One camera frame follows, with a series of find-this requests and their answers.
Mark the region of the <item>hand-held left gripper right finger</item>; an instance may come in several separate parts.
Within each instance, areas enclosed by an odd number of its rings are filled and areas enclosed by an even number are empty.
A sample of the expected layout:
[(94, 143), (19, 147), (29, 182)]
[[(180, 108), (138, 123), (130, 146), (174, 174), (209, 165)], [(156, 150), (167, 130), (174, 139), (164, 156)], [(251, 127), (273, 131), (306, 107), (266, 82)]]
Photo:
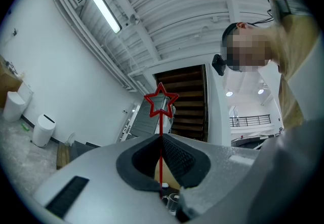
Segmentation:
[(177, 190), (172, 214), (180, 222), (203, 215), (246, 176), (258, 153), (164, 135), (163, 182)]

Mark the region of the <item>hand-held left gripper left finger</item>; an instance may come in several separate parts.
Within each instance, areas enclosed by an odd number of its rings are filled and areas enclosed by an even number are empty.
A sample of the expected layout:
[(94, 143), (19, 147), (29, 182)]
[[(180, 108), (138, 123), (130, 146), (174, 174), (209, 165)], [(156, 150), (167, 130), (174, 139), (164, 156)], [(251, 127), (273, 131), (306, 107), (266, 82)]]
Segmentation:
[(117, 172), (118, 156), (142, 141), (137, 137), (84, 153), (43, 182), (33, 198), (46, 207), (79, 176), (88, 183), (65, 214), (68, 223), (177, 223), (157, 192), (135, 190)]

